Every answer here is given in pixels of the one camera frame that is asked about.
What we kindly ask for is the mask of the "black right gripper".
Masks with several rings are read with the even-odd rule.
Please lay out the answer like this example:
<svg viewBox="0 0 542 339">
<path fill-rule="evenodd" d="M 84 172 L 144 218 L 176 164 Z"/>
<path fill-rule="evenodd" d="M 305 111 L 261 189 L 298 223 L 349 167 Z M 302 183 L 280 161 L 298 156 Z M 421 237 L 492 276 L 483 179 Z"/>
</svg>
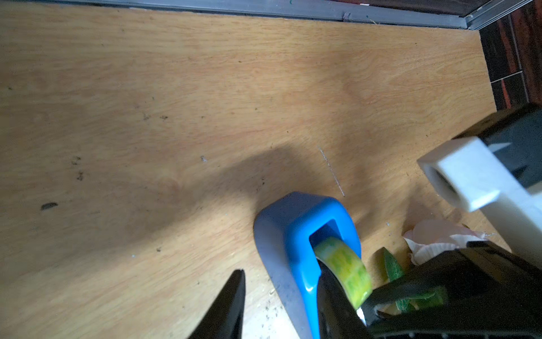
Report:
<svg viewBox="0 0 542 339">
<path fill-rule="evenodd" d="M 541 183 L 541 107 L 496 112 L 454 139 L 480 138 L 524 187 Z"/>
</svg>

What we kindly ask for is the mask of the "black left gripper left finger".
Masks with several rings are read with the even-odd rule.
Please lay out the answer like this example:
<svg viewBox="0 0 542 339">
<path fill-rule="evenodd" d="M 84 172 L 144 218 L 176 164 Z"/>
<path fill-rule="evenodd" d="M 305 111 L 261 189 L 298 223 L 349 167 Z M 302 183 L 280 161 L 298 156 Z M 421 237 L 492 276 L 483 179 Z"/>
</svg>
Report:
<svg viewBox="0 0 542 339">
<path fill-rule="evenodd" d="M 246 275 L 237 269 L 189 338 L 242 338 L 245 296 Z"/>
</svg>

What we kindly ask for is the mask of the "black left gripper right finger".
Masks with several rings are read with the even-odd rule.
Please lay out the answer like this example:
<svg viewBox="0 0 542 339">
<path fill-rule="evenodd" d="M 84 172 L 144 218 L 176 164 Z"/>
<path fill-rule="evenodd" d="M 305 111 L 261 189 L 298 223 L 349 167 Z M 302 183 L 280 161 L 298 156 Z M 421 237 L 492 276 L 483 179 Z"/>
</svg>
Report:
<svg viewBox="0 0 542 339">
<path fill-rule="evenodd" d="M 367 327 L 351 306 L 340 282 L 321 261 L 317 290 L 320 338 L 368 338 Z"/>
</svg>

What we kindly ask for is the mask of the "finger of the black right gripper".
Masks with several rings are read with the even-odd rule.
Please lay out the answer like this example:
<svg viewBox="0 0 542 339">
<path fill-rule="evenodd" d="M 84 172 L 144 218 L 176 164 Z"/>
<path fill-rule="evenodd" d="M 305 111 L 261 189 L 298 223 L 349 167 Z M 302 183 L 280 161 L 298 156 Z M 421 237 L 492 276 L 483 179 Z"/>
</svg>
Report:
<svg viewBox="0 0 542 339">
<path fill-rule="evenodd" d="M 443 304 L 377 311 L 429 292 L 443 292 Z M 540 338 L 541 270 L 492 242 L 469 242 L 375 289 L 362 309 L 375 338 Z"/>
</svg>

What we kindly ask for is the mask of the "artificial flower bouquet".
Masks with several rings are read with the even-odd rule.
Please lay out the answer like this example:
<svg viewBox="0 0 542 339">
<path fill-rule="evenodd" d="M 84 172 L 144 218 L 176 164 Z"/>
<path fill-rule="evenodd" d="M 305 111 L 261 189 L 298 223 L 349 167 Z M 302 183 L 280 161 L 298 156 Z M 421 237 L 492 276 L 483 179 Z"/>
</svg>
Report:
<svg viewBox="0 0 542 339">
<path fill-rule="evenodd" d="M 447 220 L 423 220 L 413 229 L 406 231 L 403 239 L 411 251 L 411 263 L 420 266 L 443 252 L 464 249 L 468 242 L 485 241 L 488 234 Z M 406 314 L 442 306 L 446 302 L 447 292 L 444 288 L 431 288 L 422 295 L 396 301 L 395 309 L 397 314 Z"/>
</svg>

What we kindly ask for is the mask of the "blue tape dispenser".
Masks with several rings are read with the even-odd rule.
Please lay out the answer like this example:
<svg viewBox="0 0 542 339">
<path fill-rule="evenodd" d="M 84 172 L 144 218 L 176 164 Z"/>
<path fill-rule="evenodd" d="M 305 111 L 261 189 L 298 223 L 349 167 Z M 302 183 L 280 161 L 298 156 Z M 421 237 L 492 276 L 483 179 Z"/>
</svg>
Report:
<svg viewBox="0 0 542 339">
<path fill-rule="evenodd" d="M 347 209 L 333 197 L 292 192 L 258 213 L 253 231 L 261 260 L 299 337 L 319 338 L 321 269 L 313 246 L 335 237 L 361 256 Z"/>
</svg>

